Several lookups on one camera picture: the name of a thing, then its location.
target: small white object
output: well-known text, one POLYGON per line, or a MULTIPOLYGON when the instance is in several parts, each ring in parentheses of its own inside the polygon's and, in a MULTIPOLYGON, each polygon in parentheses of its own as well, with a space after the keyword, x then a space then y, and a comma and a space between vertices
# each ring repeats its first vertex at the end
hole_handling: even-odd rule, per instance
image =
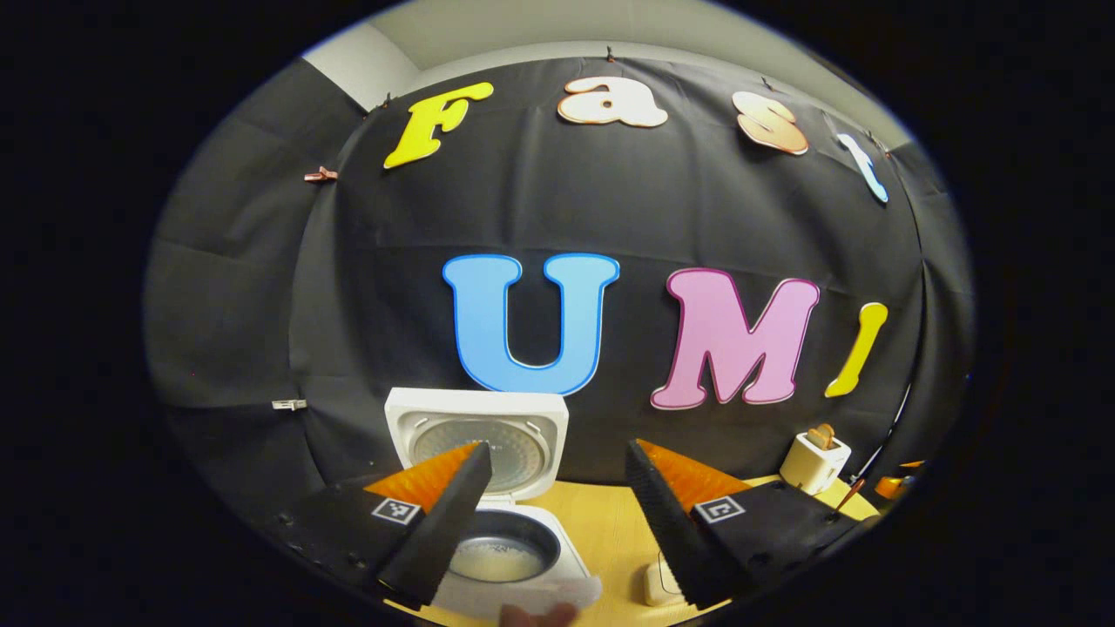
MULTIPOLYGON (((403 467, 434 455, 484 441, 492 451, 492 480, 476 509, 507 511, 545 527, 558 540, 553 566, 522 581, 478 581, 447 571, 430 605, 474 618, 496 620, 500 607, 514 604, 530 614, 545 614, 556 602, 584 609, 602 592, 600 578, 589 572, 573 542, 552 513, 515 501, 549 490, 558 476, 569 408, 559 394, 392 388, 384 407, 387 428, 403 467)), ((456 570, 487 579, 508 578, 511 570, 530 570, 516 556, 482 563, 456 554, 456 570)))
POLYGON ((304 398, 298 398, 298 399, 291 399, 291 401, 272 401, 271 402, 271 408, 272 409, 290 409, 291 412, 293 412, 295 409, 304 409, 306 408, 306 399, 304 398))
POLYGON ((799 433, 794 437, 778 474, 806 494, 817 494, 828 490, 851 455, 852 450, 835 437, 832 448, 822 451, 809 442, 806 434, 799 433))
POLYGON ((673 605, 686 600, 677 580, 673 579, 673 572, 662 559, 662 553, 658 553, 658 561, 647 566, 642 582, 649 606, 673 605))

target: table surface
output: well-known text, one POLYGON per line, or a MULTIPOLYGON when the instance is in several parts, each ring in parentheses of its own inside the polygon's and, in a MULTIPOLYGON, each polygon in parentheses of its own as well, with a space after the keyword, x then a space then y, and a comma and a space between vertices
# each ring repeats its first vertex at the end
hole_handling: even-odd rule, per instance
MULTIPOLYGON (((778 475, 746 480, 762 485, 779 479, 778 475)), ((836 507, 849 492, 849 485, 834 481, 816 499, 836 507)), ((545 494, 523 501, 552 512, 561 521, 569 539, 584 560, 589 572, 600 577, 603 592, 592 606, 581 611, 575 625, 639 625, 658 627, 675 625, 695 616, 712 611, 728 601, 698 611, 691 605, 651 607, 643 602, 642 577, 647 565, 658 560, 658 542, 647 525, 647 519, 630 488, 591 485, 559 481, 545 494)), ((841 509, 855 520, 863 520, 879 512, 860 494, 855 494, 841 509)), ((397 609, 449 627, 491 626, 479 620, 436 607, 424 607, 415 612, 386 601, 397 609)))

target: light blue letter u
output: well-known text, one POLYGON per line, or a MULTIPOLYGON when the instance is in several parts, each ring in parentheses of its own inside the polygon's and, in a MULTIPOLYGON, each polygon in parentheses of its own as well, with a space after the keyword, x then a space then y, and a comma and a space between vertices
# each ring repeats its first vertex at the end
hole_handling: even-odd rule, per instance
POLYGON ((453 286, 457 355, 468 376, 497 392, 573 394, 597 373, 604 288, 620 264, 600 254, 559 254, 543 273, 561 288, 561 353, 545 366, 521 364, 507 344, 507 288, 523 267, 502 254, 450 259, 442 271, 453 286))

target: open lid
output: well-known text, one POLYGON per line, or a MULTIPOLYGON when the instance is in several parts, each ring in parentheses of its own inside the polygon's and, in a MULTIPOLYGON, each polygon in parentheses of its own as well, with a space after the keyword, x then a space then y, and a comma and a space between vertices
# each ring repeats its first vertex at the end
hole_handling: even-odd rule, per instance
POLYGON ((469 442, 487 442, 485 500, 517 501, 554 483, 569 409, 558 394, 396 387, 384 407, 403 467, 469 442))

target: clip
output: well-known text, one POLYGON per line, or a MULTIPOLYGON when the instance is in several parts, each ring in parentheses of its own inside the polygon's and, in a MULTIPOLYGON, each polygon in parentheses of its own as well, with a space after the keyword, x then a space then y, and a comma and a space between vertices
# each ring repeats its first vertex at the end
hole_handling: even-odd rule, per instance
POLYGON ((271 408, 272 409, 290 409, 291 412, 293 412, 295 409, 304 409, 306 408, 306 399, 304 398, 299 398, 299 399, 293 399, 293 401, 272 401, 271 402, 271 408))
POLYGON ((318 167, 317 172, 311 172, 302 177, 303 181, 309 181, 311 183, 320 181, 336 181, 337 173, 326 170, 324 166, 318 167))

